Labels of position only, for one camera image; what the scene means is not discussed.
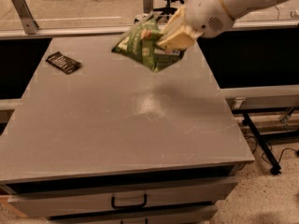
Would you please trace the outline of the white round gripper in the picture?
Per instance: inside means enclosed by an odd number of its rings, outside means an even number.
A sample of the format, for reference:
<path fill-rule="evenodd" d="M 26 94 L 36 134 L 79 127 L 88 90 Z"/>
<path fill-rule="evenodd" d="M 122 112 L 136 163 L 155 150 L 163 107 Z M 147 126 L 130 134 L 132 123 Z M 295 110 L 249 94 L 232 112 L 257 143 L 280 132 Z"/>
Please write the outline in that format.
<path fill-rule="evenodd" d="M 184 10 L 185 21 L 192 28 L 183 25 Z M 165 50 L 184 50 L 194 44 L 196 32 L 201 32 L 201 37 L 216 37 L 231 29 L 234 23 L 224 0 L 188 0 L 186 8 L 179 7 L 162 29 L 163 36 L 157 46 Z"/>

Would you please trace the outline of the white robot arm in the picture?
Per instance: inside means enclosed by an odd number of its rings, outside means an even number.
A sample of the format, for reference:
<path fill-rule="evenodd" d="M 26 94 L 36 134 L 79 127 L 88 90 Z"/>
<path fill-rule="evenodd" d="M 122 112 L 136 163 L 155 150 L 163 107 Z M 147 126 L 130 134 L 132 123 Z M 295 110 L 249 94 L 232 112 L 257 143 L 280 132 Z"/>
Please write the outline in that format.
<path fill-rule="evenodd" d="M 188 0 L 163 28 L 157 42 L 162 49 L 186 49 L 198 37 L 211 38 L 230 30 L 251 11 L 288 0 Z"/>

